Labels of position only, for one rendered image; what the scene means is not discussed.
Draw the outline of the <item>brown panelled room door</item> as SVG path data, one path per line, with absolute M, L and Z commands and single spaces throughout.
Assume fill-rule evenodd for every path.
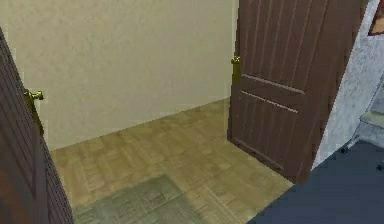
M 239 0 L 228 140 L 293 183 L 312 169 L 369 0 Z

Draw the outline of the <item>framed wall picture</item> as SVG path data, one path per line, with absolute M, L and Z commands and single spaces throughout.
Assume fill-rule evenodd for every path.
M 384 0 L 380 0 L 377 6 L 377 10 L 373 17 L 370 29 L 368 31 L 369 36 L 384 34 Z

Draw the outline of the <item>grey office chair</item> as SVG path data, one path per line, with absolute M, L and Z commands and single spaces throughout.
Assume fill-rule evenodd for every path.
M 352 138 L 341 148 L 342 153 L 351 151 L 358 141 L 369 142 L 384 149 L 384 74 L 368 109 L 360 116 L 360 123 Z

